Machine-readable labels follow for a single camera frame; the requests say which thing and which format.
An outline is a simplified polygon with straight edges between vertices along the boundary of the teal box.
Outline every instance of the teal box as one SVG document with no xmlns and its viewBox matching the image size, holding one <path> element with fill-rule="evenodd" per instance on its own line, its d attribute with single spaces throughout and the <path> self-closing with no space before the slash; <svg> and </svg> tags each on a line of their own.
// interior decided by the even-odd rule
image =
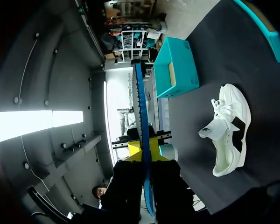
<svg viewBox="0 0 280 224">
<path fill-rule="evenodd" d="M 175 84 L 171 84 L 172 62 Z M 157 98 L 176 97 L 199 87 L 194 58 L 188 41 L 167 37 L 154 62 Z"/>
<path fill-rule="evenodd" d="M 278 31 L 269 31 L 261 19 L 258 18 L 258 16 L 245 3 L 241 0 L 234 1 L 251 16 L 256 25 L 260 28 L 261 32 L 269 42 L 277 62 L 280 63 L 280 35 Z"/>
</svg>

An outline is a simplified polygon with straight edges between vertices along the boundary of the fluorescent light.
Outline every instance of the fluorescent light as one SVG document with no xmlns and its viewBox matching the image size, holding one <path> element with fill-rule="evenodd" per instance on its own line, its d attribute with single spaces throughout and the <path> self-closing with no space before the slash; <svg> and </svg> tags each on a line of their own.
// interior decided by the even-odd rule
<svg viewBox="0 0 280 224">
<path fill-rule="evenodd" d="M 21 135 L 83 122 L 82 111 L 0 112 L 0 141 Z"/>
<path fill-rule="evenodd" d="M 110 130 L 109 130 L 109 119 L 108 119 L 108 105 L 107 105 L 107 83 L 104 81 L 104 111 L 105 111 L 105 125 L 106 125 L 106 134 L 107 134 L 107 140 L 108 140 L 108 147 L 110 151 L 111 161 L 113 164 L 113 167 L 115 166 L 115 159 L 114 159 L 114 153 L 113 148 L 111 144 L 111 138 L 110 138 Z"/>
<path fill-rule="evenodd" d="M 53 111 L 53 127 L 83 122 L 83 111 Z"/>
</svg>

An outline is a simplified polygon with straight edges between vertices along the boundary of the shoe logo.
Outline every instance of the shoe logo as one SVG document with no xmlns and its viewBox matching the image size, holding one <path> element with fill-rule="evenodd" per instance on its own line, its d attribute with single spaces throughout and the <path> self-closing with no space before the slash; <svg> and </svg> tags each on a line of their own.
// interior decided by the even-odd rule
<svg viewBox="0 0 280 224">
<path fill-rule="evenodd" d="M 238 117 L 235 117 L 235 119 L 232 121 L 232 124 L 239 129 L 239 131 L 233 132 L 232 143 L 233 146 L 241 153 L 243 147 L 242 139 L 244 138 L 246 124 Z"/>
</svg>

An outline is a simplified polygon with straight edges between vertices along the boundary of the white sneaker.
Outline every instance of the white sneaker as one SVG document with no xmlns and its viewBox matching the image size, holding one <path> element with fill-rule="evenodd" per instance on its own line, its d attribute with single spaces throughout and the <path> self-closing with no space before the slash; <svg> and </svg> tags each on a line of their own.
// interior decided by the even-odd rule
<svg viewBox="0 0 280 224">
<path fill-rule="evenodd" d="M 214 119 L 199 131 L 202 138 L 213 140 L 217 151 L 214 176 L 231 173 L 242 167 L 246 155 L 246 133 L 251 113 L 243 94 L 234 85 L 226 84 L 220 89 L 219 100 L 211 100 Z"/>
</svg>

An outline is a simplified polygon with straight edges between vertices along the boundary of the floor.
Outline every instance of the floor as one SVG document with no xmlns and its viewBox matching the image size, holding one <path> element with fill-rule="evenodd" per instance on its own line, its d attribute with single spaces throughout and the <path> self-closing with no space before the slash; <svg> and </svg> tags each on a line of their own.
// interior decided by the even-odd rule
<svg viewBox="0 0 280 224">
<path fill-rule="evenodd" d="M 156 13 L 166 12 L 168 32 L 162 36 L 186 39 L 220 0 L 157 0 Z"/>
</svg>

